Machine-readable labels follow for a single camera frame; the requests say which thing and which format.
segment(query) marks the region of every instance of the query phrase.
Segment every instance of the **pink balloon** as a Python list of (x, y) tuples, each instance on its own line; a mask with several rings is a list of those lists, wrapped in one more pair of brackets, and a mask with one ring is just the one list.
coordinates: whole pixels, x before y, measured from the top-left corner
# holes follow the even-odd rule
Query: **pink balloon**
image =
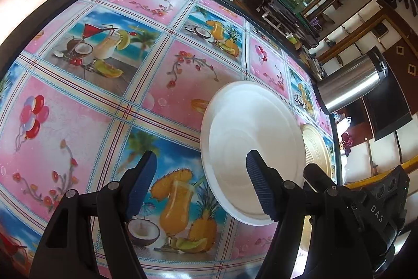
[(43, 106), (40, 112), (36, 115), (36, 119), (39, 123), (44, 123), (49, 116), (49, 108), (48, 106)]
[(22, 122), (22, 124), (25, 124), (31, 118), (31, 114), (32, 114), (31, 106), (30, 105), (24, 106), (24, 108), (22, 109), (22, 112), (20, 113), (20, 122)]

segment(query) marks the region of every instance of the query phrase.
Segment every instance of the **balloon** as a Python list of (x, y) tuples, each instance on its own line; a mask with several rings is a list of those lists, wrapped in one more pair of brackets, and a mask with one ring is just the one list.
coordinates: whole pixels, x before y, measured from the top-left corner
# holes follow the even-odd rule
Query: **balloon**
[(24, 106), (22, 112), (20, 113), (20, 122), (25, 124), (32, 115), (32, 108), (30, 106)]
[(37, 97), (35, 97), (35, 108), (32, 110), (32, 112), (35, 115), (37, 115), (42, 109), (44, 103), (45, 103), (45, 99), (43, 98), (42, 95), (38, 95)]
[(30, 106), (32, 111), (35, 108), (35, 97), (29, 96), (28, 99), (25, 101), (24, 106)]
[(40, 123), (36, 119), (35, 120), (35, 124), (33, 125), (32, 129), (31, 130), (28, 130), (26, 132), (26, 137), (27, 138), (35, 138), (37, 136), (37, 134), (39, 133), (39, 128), (40, 128)]
[(43, 106), (40, 112), (36, 115), (36, 119), (39, 123), (44, 123), (49, 116), (49, 108), (48, 106)]
[(35, 124), (35, 115), (32, 114), (31, 112), (31, 117), (28, 119), (26, 123), (24, 123), (24, 130), (25, 131), (31, 130), (34, 124)]

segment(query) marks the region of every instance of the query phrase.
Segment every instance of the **stainless steel cylinder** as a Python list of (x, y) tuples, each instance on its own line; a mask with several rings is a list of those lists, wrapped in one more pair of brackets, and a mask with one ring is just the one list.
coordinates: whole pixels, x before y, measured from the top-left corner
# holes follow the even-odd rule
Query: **stainless steel cylinder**
[(375, 47), (317, 83), (314, 91), (329, 115), (373, 90), (386, 76), (386, 62)]

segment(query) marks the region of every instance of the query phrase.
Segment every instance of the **patterned tablecloth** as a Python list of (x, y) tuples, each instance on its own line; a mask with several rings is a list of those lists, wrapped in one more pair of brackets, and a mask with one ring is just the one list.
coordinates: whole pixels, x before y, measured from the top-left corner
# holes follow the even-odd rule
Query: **patterned tablecloth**
[[(266, 85), (299, 124), (317, 127), (335, 178), (330, 123), (310, 78), (240, 15), (213, 0), (72, 4), (36, 35), (1, 82), (0, 256), (28, 274), (66, 190), (96, 191), (153, 150), (157, 173), (136, 217), (157, 237), (146, 247), (135, 244), (148, 278), (254, 278), (276, 224), (234, 220), (205, 181), (181, 202), (167, 198), (178, 185), (173, 180), (192, 184), (204, 175), (204, 110), (218, 89), (239, 80)], [(97, 219), (92, 229), (100, 271), (110, 276)], [(186, 244), (156, 250), (166, 234)], [(294, 274), (305, 261), (300, 251)]]

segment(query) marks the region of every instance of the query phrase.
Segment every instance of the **red flower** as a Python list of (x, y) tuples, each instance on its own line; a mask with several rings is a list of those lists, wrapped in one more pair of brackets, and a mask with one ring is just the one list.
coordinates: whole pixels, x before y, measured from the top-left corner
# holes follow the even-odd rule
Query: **red flower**
[(174, 88), (176, 86), (176, 81), (171, 80), (168, 84), (167, 84), (167, 88)]
[(52, 200), (50, 197), (44, 197), (43, 198), (43, 204), (47, 207), (50, 207), (52, 205)]
[(21, 179), (21, 177), (20, 177), (19, 173), (14, 173), (13, 174), (13, 180), (15, 180), (16, 182), (20, 182), (20, 179)]
[(52, 171), (52, 179), (54, 182), (58, 181), (58, 173), (55, 170)]

